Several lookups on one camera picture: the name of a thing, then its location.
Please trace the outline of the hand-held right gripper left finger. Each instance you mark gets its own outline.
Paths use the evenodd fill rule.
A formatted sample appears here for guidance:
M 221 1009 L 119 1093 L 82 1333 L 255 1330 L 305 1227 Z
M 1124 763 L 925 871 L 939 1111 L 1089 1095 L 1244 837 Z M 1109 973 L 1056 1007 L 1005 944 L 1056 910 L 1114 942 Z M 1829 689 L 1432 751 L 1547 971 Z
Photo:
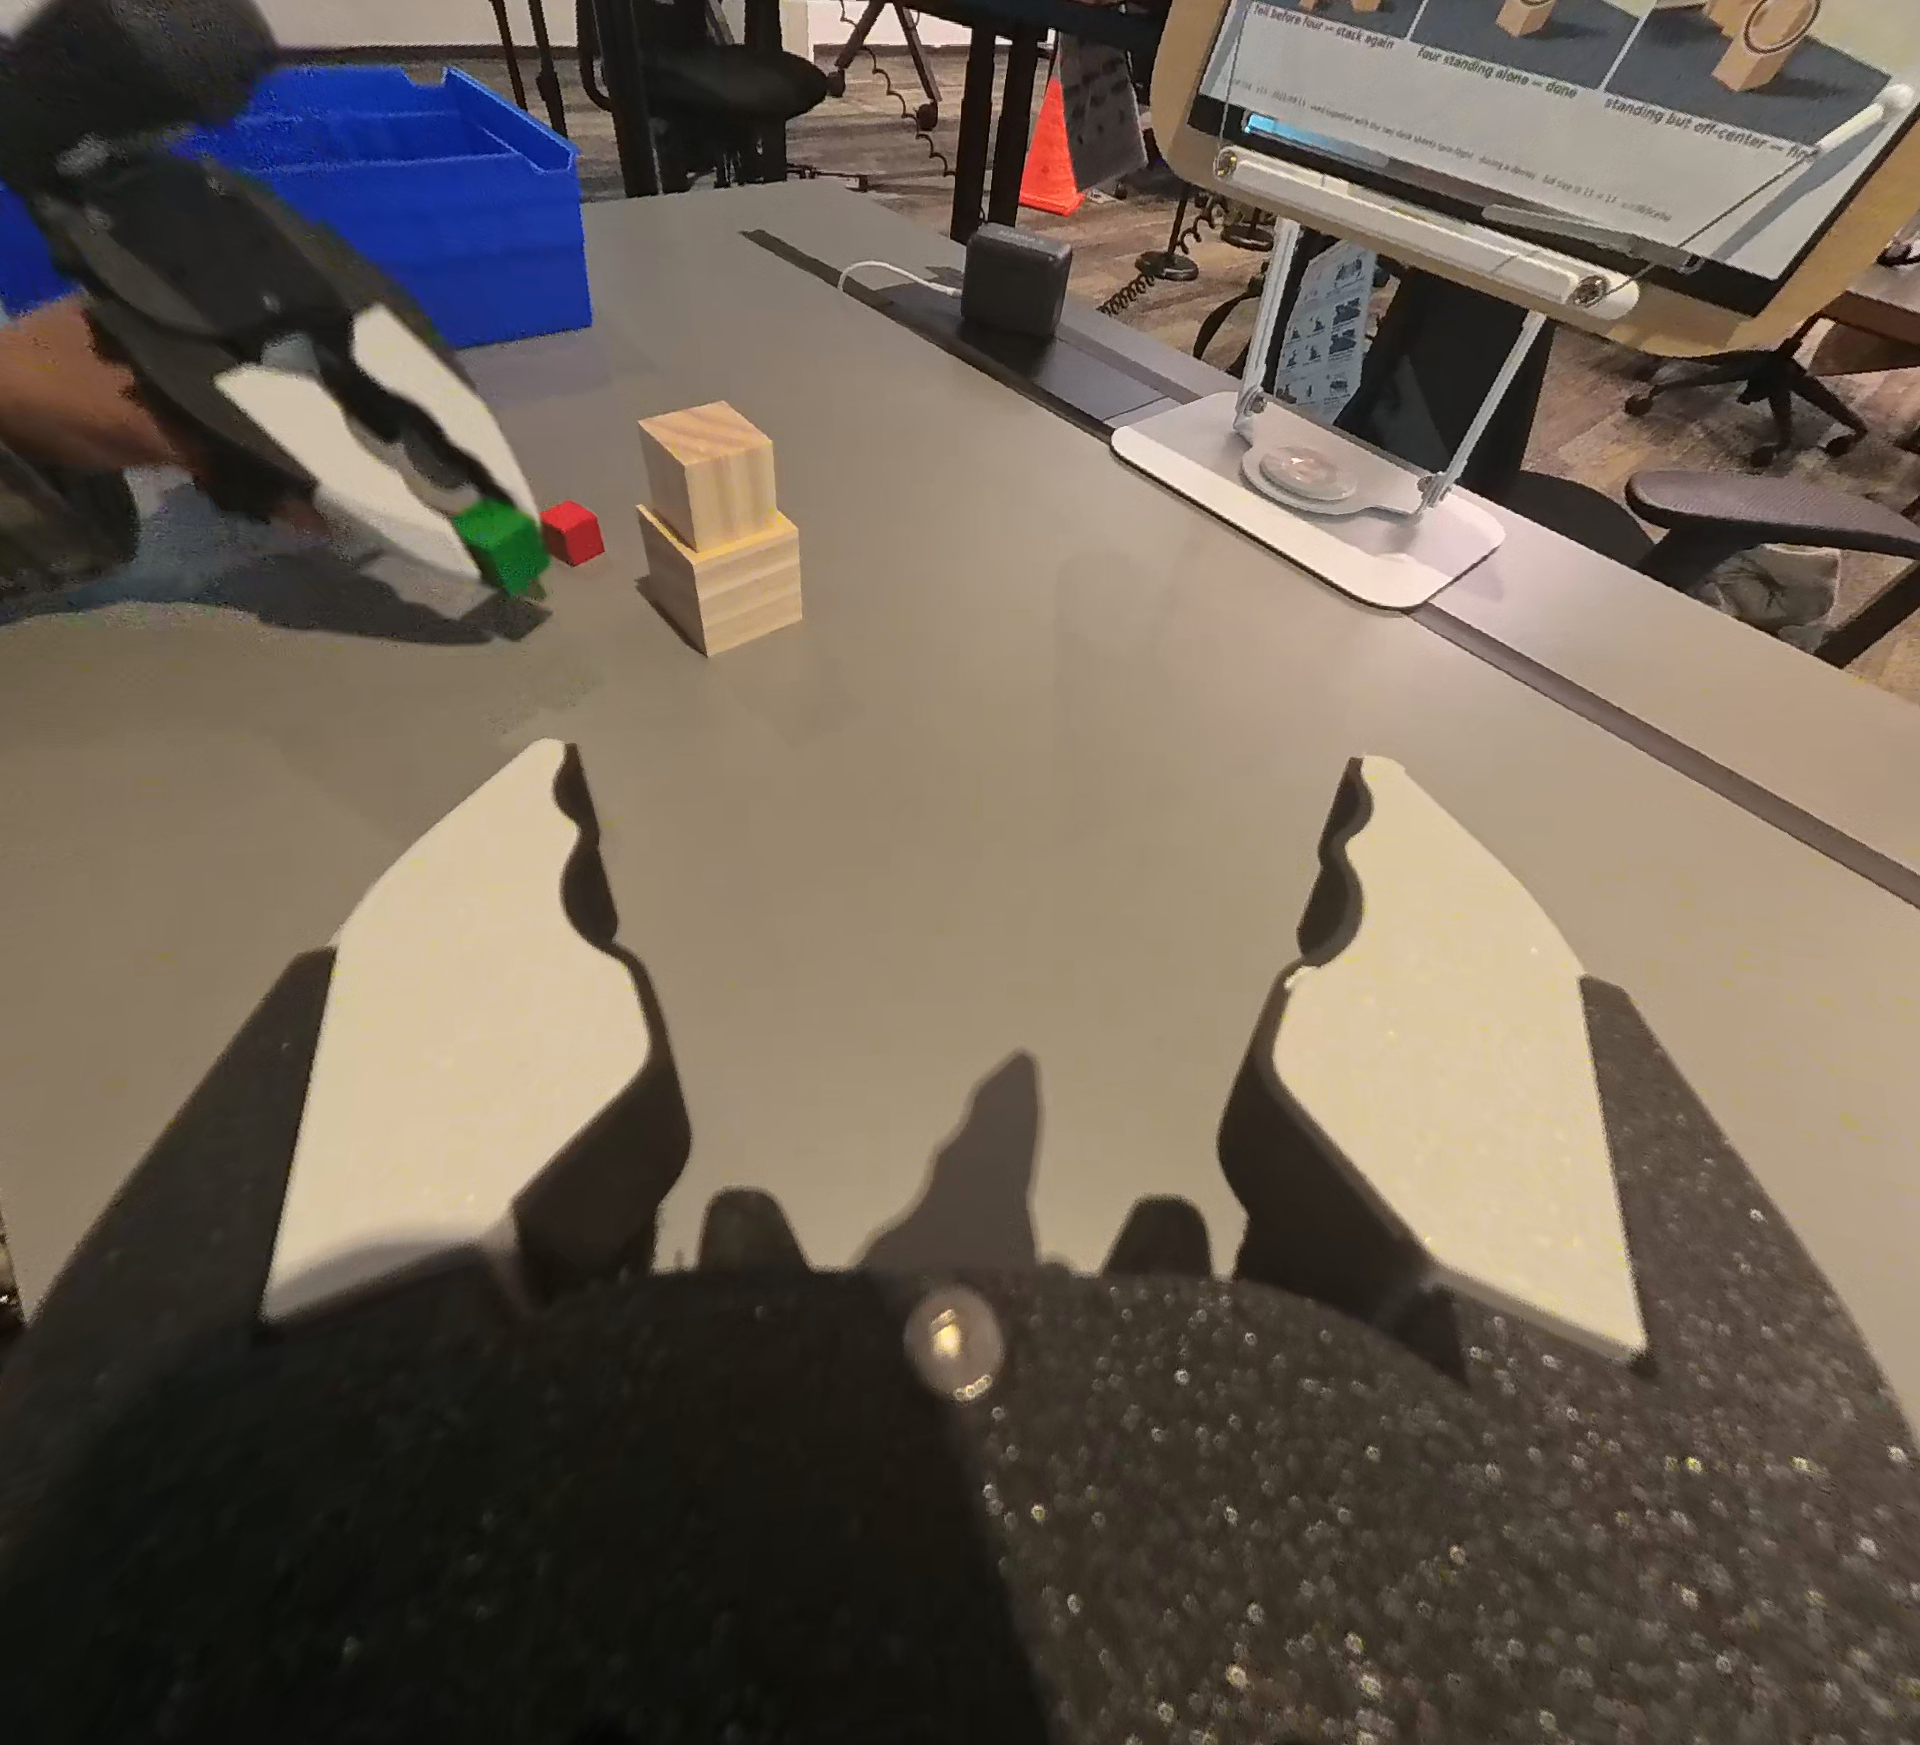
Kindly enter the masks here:
M 451 1266 L 535 1298 L 647 1268 L 689 1150 L 578 748 L 535 741 L 331 942 L 260 1314 L 315 1321 Z

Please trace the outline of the white display stand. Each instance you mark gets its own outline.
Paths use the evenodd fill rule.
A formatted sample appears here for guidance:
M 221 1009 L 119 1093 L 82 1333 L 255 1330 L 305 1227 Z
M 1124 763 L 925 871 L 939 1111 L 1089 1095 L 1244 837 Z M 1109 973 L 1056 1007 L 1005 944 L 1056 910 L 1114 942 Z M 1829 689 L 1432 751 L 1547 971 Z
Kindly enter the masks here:
M 1206 175 L 1217 192 L 1277 215 L 1279 232 L 1260 284 L 1260 311 L 1237 388 L 1116 425 L 1116 459 L 1197 509 L 1230 525 L 1335 591 L 1389 610 L 1411 610 L 1445 593 L 1505 545 L 1502 512 L 1513 510 L 1521 471 L 1496 498 L 1467 486 L 1496 417 L 1520 402 L 1517 385 L 1552 324 L 1616 341 L 1639 335 L 1647 275 L 1680 275 L 1690 259 L 1668 246 L 1647 257 L 1627 232 L 1533 206 L 1491 205 L 1452 218 L 1428 203 L 1387 196 L 1376 183 L 1309 167 L 1299 142 L 1254 132 L 1250 142 L 1213 139 Z M 1516 316 L 1496 362 L 1473 360 L 1470 417 L 1421 409 L 1434 429 L 1420 450 L 1410 436 L 1380 439 L 1338 422 L 1317 422 L 1265 388 L 1266 360 L 1282 349 L 1282 294 L 1301 257 L 1302 226 L 1378 251 L 1404 270 L 1413 304 L 1372 344 L 1372 376 L 1347 402 L 1378 409 L 1389 379 L 1413 402 L 1411 349 L 1432 339 L 1440 285 Z

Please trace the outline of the printed paper sheet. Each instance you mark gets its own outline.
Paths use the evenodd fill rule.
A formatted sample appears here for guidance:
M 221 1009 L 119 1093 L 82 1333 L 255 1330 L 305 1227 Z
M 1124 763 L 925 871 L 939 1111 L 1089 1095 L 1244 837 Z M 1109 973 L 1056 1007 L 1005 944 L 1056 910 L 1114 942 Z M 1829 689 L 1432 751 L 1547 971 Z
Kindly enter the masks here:
M 1128 54 L 1062 31 L 1053 81 L 1062 90 L 1075 188 L 1089 192 L 1140 173 L 1145 146 Z
M 1279 333 L 1271 391 L 1317 424 L 1330 425 L 1361 383 L 1376 270 L 1376 255 L 1349 241 L 1302 266 Z

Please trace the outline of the black office chair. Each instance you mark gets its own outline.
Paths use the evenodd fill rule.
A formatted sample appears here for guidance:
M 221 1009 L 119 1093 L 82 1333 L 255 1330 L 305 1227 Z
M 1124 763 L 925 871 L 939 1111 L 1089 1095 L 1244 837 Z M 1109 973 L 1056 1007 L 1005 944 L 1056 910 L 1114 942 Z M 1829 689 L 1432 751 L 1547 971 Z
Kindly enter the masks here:
M 628 196 L 780 183 L 786 127 L 828 96 L 809 57 L 726 35 L 712 0 L 574 0 L 574 46 Z
M 1659 539 L 1639 570 L 1831 665 L 1850 665 L 1918 610 L 1918 528 L 1856 490 L 1723 472 L 1644 471 L 1631 515 Z M 1842 557 L 1908 562 L 1858 612 L 1833 623 Z
M 1769 417 L 1766 436 L 1747 453 L 1747 469 L 1763 471 L 1786 461 L 1795 448 L 1794 409 L 1803 404 L 1824 416 L 1838 431 L 1822 442 L 1829 456 L 1844 456 L 1868 425 L 1833 388 L 1817 379 L 1803 362 L 1803 344 L 1812 338 L 1817 319 L 1805 319 L 1782 344 L 1719 353 L 1700 360 L 1661 362 L 1644 372 L 1639 388 L 1622 400 L 1622 414 L 1644 417 L 1653 404 L 1675 390 L 1737 388 L 1734 402 L 1763 404 Z

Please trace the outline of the green wooden cube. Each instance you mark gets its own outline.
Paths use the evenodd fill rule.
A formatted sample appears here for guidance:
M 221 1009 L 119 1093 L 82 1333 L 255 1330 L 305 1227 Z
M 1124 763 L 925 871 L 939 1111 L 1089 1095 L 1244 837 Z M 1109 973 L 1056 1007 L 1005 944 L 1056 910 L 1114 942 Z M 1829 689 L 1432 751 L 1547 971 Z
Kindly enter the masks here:
M 500 498 L 478 498 L 453 512 L 449 522 L 492 591 L 525 597 L 540 584 L 549 552 L 536 517 Z

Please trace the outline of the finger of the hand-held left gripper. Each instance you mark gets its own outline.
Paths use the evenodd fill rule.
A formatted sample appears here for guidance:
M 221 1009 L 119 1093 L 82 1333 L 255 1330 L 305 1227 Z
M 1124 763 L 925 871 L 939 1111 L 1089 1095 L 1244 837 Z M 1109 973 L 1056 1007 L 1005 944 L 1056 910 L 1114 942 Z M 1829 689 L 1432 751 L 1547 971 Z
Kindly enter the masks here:
M 484 581 L 453 525 L 483 486 L 426 429 L 369 436 L 307 372 L 229 365 L 212 385 L 307 475 L 307 500 L 330 532 L 453 581 Z
M 389 411 L 389 461 L 378 488 L 352 503 L 364 532 L 422 532 L 426 510 L 453 522 L 480 504 L 512 509 L 532 528 L 540 510 L 492 408 L 436 344 L 388 304 L 353 314 L 352 365 Z

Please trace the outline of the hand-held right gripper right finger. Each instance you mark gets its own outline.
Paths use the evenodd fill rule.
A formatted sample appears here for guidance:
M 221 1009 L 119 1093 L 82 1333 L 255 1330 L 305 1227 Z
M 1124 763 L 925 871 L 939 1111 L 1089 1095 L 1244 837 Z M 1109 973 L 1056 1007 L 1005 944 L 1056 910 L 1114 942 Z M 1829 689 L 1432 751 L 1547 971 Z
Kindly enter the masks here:
M 1452 1305 L 1633 1366 L 1647 1325 L 1585 966 L 1396 759 L 1347 761 L 1217 1130 L 1237 1280 L 1458 1363 Z

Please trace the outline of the large wooden cube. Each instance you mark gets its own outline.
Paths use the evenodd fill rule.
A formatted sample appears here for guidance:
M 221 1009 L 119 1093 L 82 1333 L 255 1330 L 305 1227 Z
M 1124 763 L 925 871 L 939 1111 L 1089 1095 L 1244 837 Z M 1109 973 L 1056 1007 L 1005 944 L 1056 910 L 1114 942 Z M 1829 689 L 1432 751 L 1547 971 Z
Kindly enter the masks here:
M 802 620 L 798 528 L 783 512 L 731 543 L 689 546 L 637 504 L 643 586 L 652 605 L 703 655 L 717 655 Z

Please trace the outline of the medium wooden cube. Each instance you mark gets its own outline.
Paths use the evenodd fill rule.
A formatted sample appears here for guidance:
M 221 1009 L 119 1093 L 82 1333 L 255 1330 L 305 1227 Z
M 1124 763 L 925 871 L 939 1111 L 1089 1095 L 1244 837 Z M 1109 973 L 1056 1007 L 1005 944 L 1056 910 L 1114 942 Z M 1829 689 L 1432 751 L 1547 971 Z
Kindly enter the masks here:
M 780 519 L 773 442 L 727 402 L 639 420 L 649 509 L 686 546 L 712 552 Z

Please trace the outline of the person's left hand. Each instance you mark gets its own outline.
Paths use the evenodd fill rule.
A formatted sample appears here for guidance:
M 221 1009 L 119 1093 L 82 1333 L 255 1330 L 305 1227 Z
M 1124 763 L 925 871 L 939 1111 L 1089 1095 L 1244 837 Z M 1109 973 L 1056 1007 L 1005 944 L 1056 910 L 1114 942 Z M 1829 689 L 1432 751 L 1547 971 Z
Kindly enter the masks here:
M 75 296 L 2 325 L 2 442 L 87 475 L 182 467 L 130 369 L 100 352 Z

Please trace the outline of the orange traffic cone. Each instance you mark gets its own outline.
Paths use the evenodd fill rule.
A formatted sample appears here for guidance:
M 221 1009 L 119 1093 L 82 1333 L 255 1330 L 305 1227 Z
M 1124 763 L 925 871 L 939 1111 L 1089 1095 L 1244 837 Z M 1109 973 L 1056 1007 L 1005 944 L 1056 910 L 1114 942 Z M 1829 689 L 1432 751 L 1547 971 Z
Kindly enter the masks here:
M 1067 218 L 1084 203 L 1075 175 L 1060 81 L 1047 81 L 1040 114 L 1028 142 L 1018 203 L 1026 210 Z

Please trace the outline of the black power adapter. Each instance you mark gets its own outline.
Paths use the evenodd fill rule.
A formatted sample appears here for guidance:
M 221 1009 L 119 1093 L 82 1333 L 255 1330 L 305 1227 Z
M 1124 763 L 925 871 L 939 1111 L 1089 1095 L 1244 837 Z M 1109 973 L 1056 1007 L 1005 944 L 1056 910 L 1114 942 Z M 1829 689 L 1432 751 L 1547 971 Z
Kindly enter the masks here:
M 1073 246 L 1013 223 L 982 220 L 965 243 L 958 319 L 975 331 L 1045 344 L 1057 335 Z

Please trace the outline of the large blue storage bin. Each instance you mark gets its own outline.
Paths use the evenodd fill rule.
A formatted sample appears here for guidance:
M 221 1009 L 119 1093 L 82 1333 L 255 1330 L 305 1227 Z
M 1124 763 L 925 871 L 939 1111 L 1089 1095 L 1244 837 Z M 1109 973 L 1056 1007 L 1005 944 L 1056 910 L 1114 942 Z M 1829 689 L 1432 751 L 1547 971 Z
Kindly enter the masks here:
M 414 294 L 449 348 L 589 324 L 574 150 L 523 110 L 453 72 L 439 89 L 395 67 L 275 65 L 244 112 L 175 136 L 254 175 L 336 228 Z M 17 255 L 58 271 L 24 205 L 3 192 L 3 305 Z

